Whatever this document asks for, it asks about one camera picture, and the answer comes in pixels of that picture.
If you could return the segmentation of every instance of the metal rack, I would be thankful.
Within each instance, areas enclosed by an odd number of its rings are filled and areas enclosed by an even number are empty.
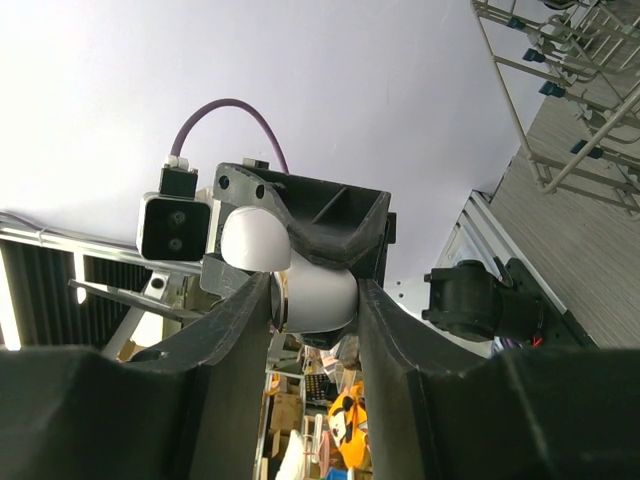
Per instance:
[[[471,6],[539,191],[550,194],[565,190],[621,208],[632,219],[640,219],[640,158],[620,150],[640,141],[640,80],[636,78],[640,73],[640,16],[625,21],[606,1],[545,0],[545,5],[554,10],[549,10],[545,21],[534,21],[519,14],[518,0],[512,0],[507,9],[495,3],[472,0]],[[531,48],[523,52],[522,60],[494,52],[485,22],[527,36]],[[501,67],[540,78],[543,83],[539,93],[567,102],[585,132],[585,138],[567,146],[573,154],[568,162],[549,158],[531,146]],[[630,87],[621,86],[623,77],[627,83],[632,79]],[[609,93],[608,103],[598,102],[591,95],[590,88],[596,82]]]
[[[36,231],[29,226],[0,218],[0,239],[37,245],[64,252],[75,252],[89,257],[114,260],[139,265],[150,270],[200,275],[202,266],[196,262],[166,262],[147,260],[140,256],[135,246],[119,245],[111,240],[60,228],[43,228]]]

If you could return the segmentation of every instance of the cardboard box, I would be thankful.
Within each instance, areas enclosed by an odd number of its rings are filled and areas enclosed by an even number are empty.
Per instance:
[[[136,353],[141,352],[144,349],[145,347],[142,347],[131,340],[127,340],[122,346],[120,352],[118,352],[118,360],[121,362],[128,362]]]
[[[280,382],[278,383],[278,393],[287,393],[289,391],[289,379],[284,375],[280,375]]]
[[[373,480],[373,473],[366,470],[358,470],[356,468],[354,473],[355,475],[353,478],[355,478],[355,480]]]
[[[289,446],[289,435],[282,430],[278,430],[273,435],[273,446],[271,447],[271,458],[282,460]]]
[[[260,480],[269,480],[269,459],[262,458],[260,460]]]
[[[291,430],[300,431],[302,423],[302,399],[297,395],[277,393],[273,399],[273,411],[269,429],[282,430],[288,433]]]

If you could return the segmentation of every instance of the ceiling light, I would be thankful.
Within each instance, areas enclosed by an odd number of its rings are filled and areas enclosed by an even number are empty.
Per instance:
[[[146,312],[131,335],[131,340],[141,347],[150,347],[162,341],[163,319],[161,315]]]
[[[84,255],[81,253],[73,254],[73,270],[78,282],[84,282]],[[78,305],[82,305],[87,299],[87,291],[84,288],[76,289],[76,298],[78,299]]]
[[[4,258],[0,250],[0,328],[4,337],[4,345],[7,350],[20,350],[20,333],[18,323],[13,310],[11,292],[9,291],[9,278],[4,267]]]

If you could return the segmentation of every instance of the black connector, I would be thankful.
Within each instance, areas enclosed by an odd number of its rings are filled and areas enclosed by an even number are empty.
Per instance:
[[[165,166],[160,174],[160,195],[193,199],[196,196],[198,173]]]

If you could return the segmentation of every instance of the metal bar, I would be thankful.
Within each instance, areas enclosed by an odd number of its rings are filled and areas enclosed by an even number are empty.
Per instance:
[[[578,95],[574,95],[573,93],[569,93],[566,92],[562,98],[564,98],[565,100],[568,100],[570,102],[575,102],[578,104],[583,104],[588,106],[589,108],[592,108],[593,110],[595,110],[596,112],[602,113],[602,114],[606,114],[606,112],[613,110],[616,107],[608,107],[606,105],[602,105],[600,103],[597,102],[593,102],[591,100],[587,100],[584,97],[579,97]]]
[[[520,70],[521,72],[528,73],[535,77],[542,78],[543,80],[549,80],[550,82],[557,83],[558,85],[563,85],[568,87],[569,84],[564,78],[556,77],[549,73],[541,72],[540,70],[536,70],[535,68],[527,67],[526,65],[522,65],[518,62],[514,62],[513,60],[509,60],[508,58],[499,57],[497,55],[493,55],[493,61],[496,63],[500,63],[502,65],[506,65],[507,67],[514,68],[516,70]]]
[[[603,148],[604,154],[602,158],[609,160],[610,162],[617,163],[623,167],[640,168],[640,159],[625,155],[622,152],[617,152],[611,148]]]
[[[576,30],[574,28],[571,27],[567,27],[566,25],[557,22],[555,20],[551,21],[548,23],[548,25],[551,25],[553,27],[555,27],[556,29],[566,32],[568,35],[574,35],[578,38],[582,38],[582,39],[595,39],[598,37],[598,35],[602,33],[605,33],[607,35],[611,35],[614,37],[618,37],[621,40],[626,40],[629,42],[634,42],[637,41],[638,39],[631,36],[631,35],[627,35],[626,33],[620,32],[619,30],[616,30],[615,28],[610,28],[608,25],[604,25],[604,24],[600,24],[599,28],[598,28],[598,32],[595,33],[586,33],[586,29],[585,31],[580,31],[580,30]]]
[[[340,190],[338,190],[338,193],[336,193],[331,198],[331,200],[329,200],[326,205],[322,207],[318,214],[313,217],[313,220],[311,220],[311,225],[318,223],[320,219],[325,216],[329,210],[331,210],[331,207],[333,207],[347,192],[347,187],[342,187]]]
[[[598,131],[597,127],[592,127],[584,118],[579,118],[578,119],[578,123],[580,125],[582,125],[582,127],[587,130],[589,132],[590,135],[595,134]],[[620,138],[616,135],[613,134],[608,134],[607,137],[609,140],[612,140],[618,144],[621,145],[632,145],[638,141],[640,141],[640,135],[636,136],[635,138],[630,138],[630,139],[625,139],[625,138]],[[609,151],[609,153],[613,153],[613,154],[617,154],[619,152],[613,150],[613,149],[607,149],[607,147],[601,146],[600,148],[602,148],[605,152]]]
[[[589,54],[586,52],[585,49],[583,49],[580,44],[575,41],[574,39],[572,39],[572,43],[573,46],[576,50],[578,50],[578,52],[580,52],[580,54],[585,57],[588,61],[593,62],[593,59],[589,56]],[[615,94],[615,96],[618,98],[618,102],[616,102],[616,107],[620,104],[622,104],[624,102],[624,98],[622,98],[622,96],[618,93],[618,90],[616,90],[616,87],[613,86],[613,83],[611,83],[611,81],[609,80],[609,78],[605,75],[604,71],[601,71],[599,69],[596,68],[596,74],[599,74],[602,79],[606,82],[607,85],[609,85],[609,88],[611,88],[611,91]]]
[[[531,156],[533,154],[533,151],[531,150],[531,146],[527,141],[527,134],[525,133],[524,128],[522,127],[522,123],[520,123],[520,119],[518,118],[518,112],[516,112],[516,108],[513,105],[513,102],[511,101],[511,95],[509,95],[509,89],[507,88],[507,84],[505,83],[504,78],[502,78],[500,67],[493,59],[494,57],[493,50],[491,48],[491,42],[489,42],[489,37],[487,36],[487,32],[485,32],[484,30],[484,26],[482,25],[482,20],[480,19],[480,17],[478,15],[475,15],[475,17],[476,17],[476,21],[478,22],[478,27],[480,28],[480,32],[482,33],[482,38],[484,39],[485,47],[487,49],[487,52],[489,53],[489,56],[491,57],[491,64],[493,65],[496,76],[498,78],[498,84],[500,85],[500,89],[502,90],[502,93],[505,99],[507,100],[507,108],[509,109],[509,115],[511,116],[511,120],[513,121],[513,124],[516,127],[516,133],[520,138],[520,145],[525,150],[525,153],[527,154],[527,156]],[[532,173],[534,173],[534,176],[537,177],[539,181],[540,180],[539,173],[537,171],[532,171]]]
[[[609,16],[609,18],[611,18],[611,20],[617,23],[620,27],[625,27],[627,25],[625,22],[622,21],[620,17],[618,17],[615,13],[613,13],[611,10],[605,7],[604,2],[600,2],[600,5],[598,5],[598,8],[602,10],[604,13],[606,13]]]
[[[550,158],[544,157],[541,155],[536,155],[534,158],[535,158],[535,160],[533,160],[534,162],[540,163],[541,165],[547,165],[556,170],[562,171],[563,167],[566,167],[566,164],[562,162],[551,160]],[[600,183],[602,185],[606,185],[611,188],[619,188],[620,190],[623,190],[625,192],[640,194],[638,189],[633,185],[628,185],[626,183],[618,182],[609,177],[603,177],[602,175],[598,175],[597,173],[592,173],[579,168],[574,168],[571,174],[575,175],[576,177],[586,178],[587,180],[591,180],[592,182]],[[552,178],[551,182],[549,182],[549,185],[551,185],[556,179],[557,179],[557,176],[555,178]]]
[[[616,126],[616,124],[624,118],[624,116],[631,111],[631,109],[640,101],[640,88],[635,90],[624,104],[613,114],[607,122],[598,130],[591,140],[589,140],[584,147],[576,154],[573,159],[556,175],[556,177],[546,187],[542,188],[542,193],[551,193],[562,180],[564,180],[572,170],[585,159],[587,154],[600,143],[600,141]]]
[[[270,374],[278,374],[278,375],[282,375],[283,377],[289,377],[289,378],[297,378],[297,379],[303,379],[304,378],[304,373],[289,373],[289,372],[281,372],[280,370],[274,370],[272,368],[267,368],[265,369],[265,373],[270,373]]]
[[[604,21],[602,22],[602,25],[606,25],[609,23],[609,18],[605,18]],[[595,50],[595,52],[593,52],[593,57],[594,58],[598,58],[598,55],[600,54],[600,52],[604,49],[604,47],[607,46],[607,44],[609,43],[609,41],[612,39],[611,35],[609,35],[607,38],[604,39],[604,41],[602,42],[602,44]],[[589,48],[591,48],[591,45],[593,44],[594,40],[591,39],[589,40],[584,48],[585,50],[589,50]]]
[[[271,374],[267,373],[264,390],[268,391],[271,388]],[[262,459],[262,451],[264,450],[265,439],[267,437],[267,421],[269,419],[269,407],[271,406],[271,397],[263,393],[264,408],[262,410],[263,416],[260,421],[260,429],[258,430],[258,442],[256,445],[256,457],[253,464],[253,480],[259,480],[260,478],[260,461]]]
[[[493,5],[489,5],[488,3],[486,3],[485,5],[478,6],[478,7],[479,7],[478,10],[486,12],[487,15],[494,15],[495,16],[495,17],[487,18],[487,20],[491,20],[492,18],[501,18],[501,19],[508,20],[509,18],[511,18],[513,16],[513,17],[518,18],[518,20],[524,22],[527,25],[527,27],[535,29],[535,28],[539,28],[539,27],[543,26],[543,24],[540,23],[540,22],[535,22],[535,21],[533,21],[533,20],[531,20],[529,18],[525,18],[525,17],[522,17],[520,15],[512,15],[508,11],[502,10],[501,8],[498,8],[498,7],[494,7]]]
[[[623,62],[622,65],[620,65],[619,70],[624,70],[626,66],[629,65],[629,63],[631,63],[631,61],[636,57],[636,55],[638,55],[638,52],[640,52],[640,46],[636,47],[633,53],[629,55],[629,57]]]
[[[151,270],[200,275],[201,265],[195,262],[165,262],[146,260],[135,247],[114,246],[108,240],[89,235],[56,229],[55,232],[35,232],[24,225],[0,220],[0,239],[12,242],[37,245],[64,252],[78,252],[90,257],[115,260],[117,262],[139,265]]]
[[[145,285],[142,290],[143,295],[146,295],[150,298],[162,300],[162,297],[166,294],[169,286],[169,276],[170,274],[164,272],[153,272],[151,275],[151,279]],[[162,286],[160,288],[156,288],[153,286],[154,280],[160,279],[162,281]],[[117,328],[109,343],[102,350],[102,354],[108,358],[116,358],[124,344],[131,338],[133,332],[136,331],[140,320],[142,320],[142,316],[146,312],[139,308],[131,307],[127,314],[125,315],[122,323]]]
[[[635,22],[632,23],[632,26],[637,27],[638,24],[640,24],[640,16],[635,20]],[[620,51],[624,43],[625,43],[624,40],[619,39],[616,42],[616,44],[613,46],[613,48],[609,50],[609,53],[607,53],[607,55],[605,55],[605,57],[602,59],[602,61],[600,62],[600,65],[606,65],[607,63],[609,63],[611,59]],[[597,56],[599,52],[600,50],[597,50],[594,56]]]
[[[634,212],[640,212],[640,207],[634,207],[633,205],[628,205],[624,202],[618,202],[612,198],[605,197],[603,195],[598,195],[597,193],[589,192],[587,190],[583,190],[581,188],[572,187],[571,185],[565,185],[564,183],[558,185],[559,189],[566,190],[567,192],[576,193],[578,195],[583,195],[585,197],[589,197],[593,200],[598,200],[602,203],[606,203],[609,205],[613,205],[615,207],[620,207],[628,210],[633,210]]]
[[[620,190],[616,190],[616,189],[614,188],[614,189],[613,189],[613,191],[614,191],[614,193],[616,194],[616,197],[618,197],[618,200],[620,200],[620,202],[622,202],[622,203],[624,203],[625,205],[627,205],[627,202],[625,202],[625,201],[624,201],[624,197],[622,196],[622,193],[620,193]],[[634,214],[634,213],[633,213],[633,211],[632,211],[632,210],[630,210],[630,209],[628,209],[628,208],[627,208],[625,211],[627,212],[627,215],[629,215],[629,216],[632,218],[632,220],[635,220],[635,218],[636,218],[638,215],[640,215],[640,214]]]

